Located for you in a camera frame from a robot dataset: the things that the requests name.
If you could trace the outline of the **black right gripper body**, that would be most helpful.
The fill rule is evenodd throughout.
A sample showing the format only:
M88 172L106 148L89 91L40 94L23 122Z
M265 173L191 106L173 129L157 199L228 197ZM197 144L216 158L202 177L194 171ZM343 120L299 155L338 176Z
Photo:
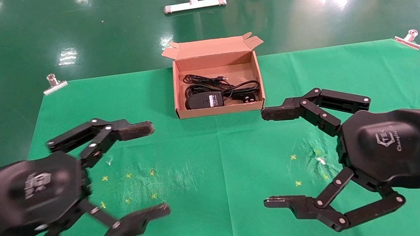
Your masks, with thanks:
M338 151L369 190L420 189L420 110L358 111L341 126Z

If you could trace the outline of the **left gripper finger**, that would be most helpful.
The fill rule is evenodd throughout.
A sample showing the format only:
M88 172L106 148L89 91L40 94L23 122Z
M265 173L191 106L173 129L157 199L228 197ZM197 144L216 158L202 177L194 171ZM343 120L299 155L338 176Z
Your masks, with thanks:
M94 118L46 142L47 148L68 153L88 143L79 154L82 169L93 168L117 141L147 137L155 131L151 121L129 123L126 119L105 121Z
M139 236L142 235L151 220L160 219L171 213L167 203L158 204L127 214L121 219L115 219L100 207L93 205L89 200L81 200L74 205L65 215L51 224L44 236L60 236L72 227L83 215L89 215L108 227L104 236Z

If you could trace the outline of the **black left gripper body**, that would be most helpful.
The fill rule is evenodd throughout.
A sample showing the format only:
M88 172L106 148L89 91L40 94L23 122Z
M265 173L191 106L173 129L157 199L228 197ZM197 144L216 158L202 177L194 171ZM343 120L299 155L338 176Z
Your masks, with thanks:
M89 195L87 171L71 155L0 167L0 236L36 236Z

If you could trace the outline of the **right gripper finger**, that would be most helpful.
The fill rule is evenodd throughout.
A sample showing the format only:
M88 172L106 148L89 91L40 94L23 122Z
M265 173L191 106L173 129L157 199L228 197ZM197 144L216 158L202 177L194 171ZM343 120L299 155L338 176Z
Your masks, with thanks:
M263 108L261 117L266 121L303 118L325 134L336 137L340 135L342 122L326 110L355 114L369 110L370 103L367 96L315 88L303 96L286 98L280 106Z
M335 210L331 203L350 181L368 191L378 193L381 199L347 213ZM316 219L334 231L341 232L395 212L405 204L405 201L404 196L394 191L390 185L380 186L369 180L362 172L345 167L318 197L272 196L264 200L264 205L266 208L288 208L297 219Z

